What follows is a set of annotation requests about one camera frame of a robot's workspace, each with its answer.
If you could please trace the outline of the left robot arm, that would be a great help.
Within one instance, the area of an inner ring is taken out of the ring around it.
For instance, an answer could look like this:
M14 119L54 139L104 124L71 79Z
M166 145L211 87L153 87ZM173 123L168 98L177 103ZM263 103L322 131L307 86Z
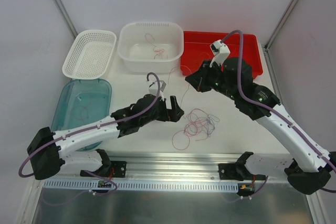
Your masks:
M184 111L175 96L170 97L170 102L171 108L167 108L165 98L146 94L136 103L94 123L55 132L44 127L38 130L29 144L28 157L24 163L31 164L31 176L36 180L51 178L66 168L80 176L107 176L111 161L104 150L97 149L88 155L80 155L76 151L88 145L136 133L153 121L178 122Z

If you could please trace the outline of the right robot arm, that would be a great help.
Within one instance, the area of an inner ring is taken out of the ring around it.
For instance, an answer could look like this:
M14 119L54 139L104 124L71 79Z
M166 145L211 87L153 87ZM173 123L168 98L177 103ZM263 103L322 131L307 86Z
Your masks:
M221 65L204 60L185 81L198 92L214 90L232 99L241 113L267 129L289 152L283 157L245 152L225 170L225 176L240 181L253 175L285 179L305 195L328 191L325 186L335 171L335 152L319 146L270 89L254 83L252 67L244 60L229 58Z

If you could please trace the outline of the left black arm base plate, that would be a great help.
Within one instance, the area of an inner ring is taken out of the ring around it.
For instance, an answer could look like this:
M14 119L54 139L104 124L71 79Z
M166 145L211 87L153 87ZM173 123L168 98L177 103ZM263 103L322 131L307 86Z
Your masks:
M108 168L99 168L93 173L101 177L125 178L126 171L126 161L111 161L111 164Z

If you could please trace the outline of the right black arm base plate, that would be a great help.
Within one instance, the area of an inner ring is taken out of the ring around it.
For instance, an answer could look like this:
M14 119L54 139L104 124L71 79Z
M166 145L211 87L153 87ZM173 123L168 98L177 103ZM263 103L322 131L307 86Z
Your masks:
M242 175L238 173L234 163L219 163L218 173L220 180L244 180Z

